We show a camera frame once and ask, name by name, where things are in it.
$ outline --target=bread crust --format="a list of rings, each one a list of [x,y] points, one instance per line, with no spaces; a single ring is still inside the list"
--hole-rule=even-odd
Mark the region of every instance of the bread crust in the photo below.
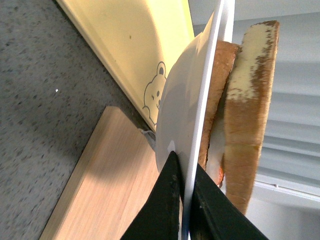
[[[208,148],[213,121],[218,104],[224,91],[228,76],[233,68],[239,45],[218,40],[214,55],[208,99],[205,108],[204,124],[202,129],[198,163],[206,170]]]
[[[277,21],[251,26],[244,35],[228,82],[223,163],[226,196],[243,214],[248,208],[261,154],[278,40]]]

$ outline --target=speckled countertop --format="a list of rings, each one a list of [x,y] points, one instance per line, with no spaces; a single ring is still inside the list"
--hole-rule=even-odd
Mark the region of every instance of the speckled countertop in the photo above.
[[[138,112],[52,0],[0,7],[0,239],[38,239],[106,106]]]

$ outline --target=bear cartoon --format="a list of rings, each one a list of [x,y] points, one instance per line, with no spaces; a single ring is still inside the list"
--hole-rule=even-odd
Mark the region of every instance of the bear cartoon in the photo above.
[[[166,65],[161,61],[157,66],[156,75],[152,81],[146,85],[143,96],[144,106],[142,109],[148,109],[149,119],[154,126],[157,124],[160,99],[166,80]]]

